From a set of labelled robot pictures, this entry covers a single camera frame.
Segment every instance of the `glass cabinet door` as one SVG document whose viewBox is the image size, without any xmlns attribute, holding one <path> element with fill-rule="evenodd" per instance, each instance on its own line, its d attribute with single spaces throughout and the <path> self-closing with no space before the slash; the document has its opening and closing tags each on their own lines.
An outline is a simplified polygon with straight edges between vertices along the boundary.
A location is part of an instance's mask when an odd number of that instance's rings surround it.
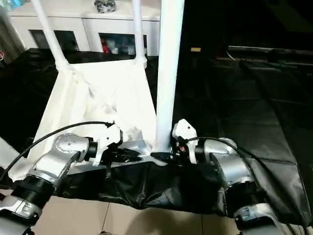
<svg viewBox="0 0 313 235">
<path fill-rule="evenodd" d="M 108 54 L 135 55 L 133 34 L 99 33 L 102 51 Z M 147 54 L 147 35 L 143 35 L 145 54 Z"/>
<path fill-rule="evenodd" d="M 42 30 L 29 30 L 38 48 L 49 49 L 48 42 Z M 62 50 L 79 50 L 73 31 L 55 30 L 55 35 Z"/>
</svg>

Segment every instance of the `white support frame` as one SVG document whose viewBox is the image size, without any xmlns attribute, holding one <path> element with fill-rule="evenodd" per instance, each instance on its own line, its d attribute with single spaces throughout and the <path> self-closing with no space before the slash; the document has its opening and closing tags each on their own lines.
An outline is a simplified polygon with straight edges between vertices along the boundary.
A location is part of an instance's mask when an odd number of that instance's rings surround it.
<svg viewBox="0 0 313 235">
<path fill-rule="evenodd" d="M 64 57 L 57 38 L 48 22 L 40 0 L 32 0 L 43 31 L 55 58 L 58 70 L 69 70 L 70 64 Z M 146 65 L 144 55 L 141 0 L 133 0 L 136 58 L 135 63 Z M 154 151 L 169 152 L 175 99 L 179 46 L 184 11 L 184 0 L 162 0 L 160 52 L 157 86 L 156 143 Z"/>
</svg>

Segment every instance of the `black cable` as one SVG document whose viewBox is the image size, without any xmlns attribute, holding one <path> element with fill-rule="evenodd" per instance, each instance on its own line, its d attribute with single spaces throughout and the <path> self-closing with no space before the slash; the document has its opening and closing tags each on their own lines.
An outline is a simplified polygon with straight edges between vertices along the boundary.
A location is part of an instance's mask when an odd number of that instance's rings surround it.
<svg viewBox="0 0 313 235">
<path fill-rule="evenodd" d="M 27 149 L 25 149 L 20 155 L 18 155 L 11 163 L 10 165 L 4 170 L 3 174 L 1 175 L 0 178 L 0 183 L 4 180 L 5 176 L 7 175 L 7 173 L 9 172 L 9 170 L 14 166 L 14 164 L 21 159 L 24 155 L 26 155 L 26 153 L 32 149 L 34 146 L 36 146 L 37 144 L 39 144 L 40 142 L 44 141 L 45 139 L 49 138 L 50 136 L 53 136 L 61 131 L 70 129 L 72 127 L 76 127 L 76 126 L 82 126 L 82 125 L 89 125 L 89 124 L 102 124 L 102 125 L 106 125 L 107 127 L 112 126 L 112 123 L 108 123 L 108 122 L 103 122 L 103 121 L 85 121 L 85 122 L 80 122 L 80 123 L 76 123 L 76 124 L 72 124 L 69 126 L 65 126 L 62 127 L 54 132 L 51 132 L 50 134 L 45 135 L 44 137 L 41 137 L 39 140 L 33 142 Z"/>
<path fill-rule="evenodd" d="M 277 191 L 279 192 L 282 192 L 281 195 L 284 195 L 284 197 L 287 197 L 285 199 L 288 200 L 288 203 L 290 204 L 289 206 L 295 210 L 296 212 L 298 212 L 298 216 L 299 216 L 299 219 L 302 223 L 302 227 L 304 229 L 304 234 L 305 235 L 309 235 L 309 231 L 308 231 L 308 228 L 305 226 L 305 221 L 302 219 L 302 215 L 301 213 L 298 211 L 296 205 L 293 203 L 293 200 L 292 198 L 289 196 L 287 190 L 282 186 L 282 184 L 280 183 L 280 181 L 276 178 L 276 176 L 271 172 L 271 170 L 262 162 L 262 160 L 260 158 L 258 158 L 256 155 L 254 155 L 253 153 L 249 152 L 248 150 L 242 148 L 242 147 L 235 147 L 233 146 L 232 144 L 230 144 L 229 142 L 227 141 L 224 141 L 224 140 L 221 140 L 219 138 L 214 138 L 214 137 L 194 137 L 194 138 L 191 138 L 191 139 L 188 139 L 186 140 L 187 142 L 190 142 L 190 141 L 196 141 L 196 140 L 201 140 L 201 139 L 205 139 L 205 140 L 214 140 L 214 141 L 218 141 L 218 142 L 221 142 L 221 143 L 224 143 L 226 145 L 228 145 L 229 147 L 231 147 L 232 149 L 234 149 L 238 154 L 239 156 L 246 160 L 245 156 L 243 154 L 240 153 L 243 152 L 247 155 L 249 155 L 251 158 L 255 159 L 260 165 L 261 167 L 263 168 L 263 170 L 269 175 L 269 177 L 274 181 L 274 184 L 276 186 L 276 189 Z"/>
</svg>

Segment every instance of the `tile floor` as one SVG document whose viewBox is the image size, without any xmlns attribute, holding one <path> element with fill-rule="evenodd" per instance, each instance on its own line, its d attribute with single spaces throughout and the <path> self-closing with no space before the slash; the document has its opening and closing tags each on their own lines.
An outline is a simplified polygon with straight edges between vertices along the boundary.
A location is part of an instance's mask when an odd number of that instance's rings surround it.
<svg viewBox="0 0 313 235">
<path fill-rule="evenodd" d="M 115 203 L 52 197 L 35 235 L 237 235 L 233 219 Z"/>
</svg>

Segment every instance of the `black plastic sheet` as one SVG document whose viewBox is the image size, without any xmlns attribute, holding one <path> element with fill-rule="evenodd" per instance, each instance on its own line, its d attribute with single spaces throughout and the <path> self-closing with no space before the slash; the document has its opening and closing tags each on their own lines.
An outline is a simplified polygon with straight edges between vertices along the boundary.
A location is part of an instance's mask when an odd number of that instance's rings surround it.
<svg viewBox="0 0 313 235">
<path fill-rule="evenodd" d="M 70 63 L 122 59 L 96 52 L 70 52 L 66 57 Z M 285 223 L 302 224 L 303 220 L 309 225 L 312 221 L 312 71 L 245 61 L 208 61 L 205 66 L 179 67 L 178 71 L 173 124 L 185 118 L 198 136 L 233 139 L 261 158 L 293 199 L 290 205 L 264 169 L 249 160 Z M 157 58 L 149 58 L 146 73 L 156 104 Z M 0 86 L 5 88 L 0 94 L 4 111 L 0 136 L 17 150 L 34 137 L 56 75 L 51 54 L 40 50 L 27 51 L 0 72 Z M 224 215 L 220 186 L 208 164 L 161 167 L 145 163 L 113 168 L 110 178 L 105 170 L 67 176 L 57 194 L 137 209 Z"/>
</svg>

